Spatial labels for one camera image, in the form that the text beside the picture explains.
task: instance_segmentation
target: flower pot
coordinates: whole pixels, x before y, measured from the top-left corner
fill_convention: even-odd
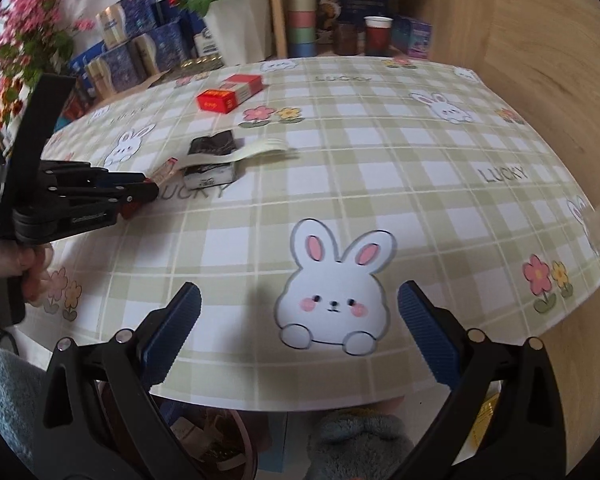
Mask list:
[[[205,23],[227,66],[256,63],[272,54],[269,0],[218,0]]]

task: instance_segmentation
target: fork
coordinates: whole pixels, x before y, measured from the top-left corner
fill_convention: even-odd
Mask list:
[[[171,171],[182,170],[189,166],[203,166],[206,164],[226,164],[250,158],[261,153],[288,152],[291,149],[286,140],[281,139],[259,139],[251,144],[241,147],[239,150],[228,155],[209,155],[208,153],[192,153],[178,159]]]

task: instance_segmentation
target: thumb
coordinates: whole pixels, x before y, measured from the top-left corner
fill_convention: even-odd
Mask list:
[[[35,262],[33,249],[24,248],[13,241],[0,240],[0,278],[19,276]]]

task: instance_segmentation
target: checkered tablecloth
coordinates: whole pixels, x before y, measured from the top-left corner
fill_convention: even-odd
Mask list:
[[[228,115],[200,111],[195,96],[236,72],[262,73],[266,88]],[[523,118],[452,66],[322,57],[226,68],[97,110],[44,156],[149,174],[228,128],[295,152],[243,161],[228,186],[191,191],[176,178],[131,221],[56,242],[54,286],[27,307],[23,331],[49,349],[65,335],[107,340],[192,281],[202,314],[155,393],[308,410],[434,384],[397,313],[405,280],[510,343],[600,286],[578,184]]]

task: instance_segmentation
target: red box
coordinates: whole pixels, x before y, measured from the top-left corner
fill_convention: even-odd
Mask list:
[[[261,76],[235,74],[225,79],[217,89],[205,90],[196,99],[201,110],[227,114],[262,88]]]

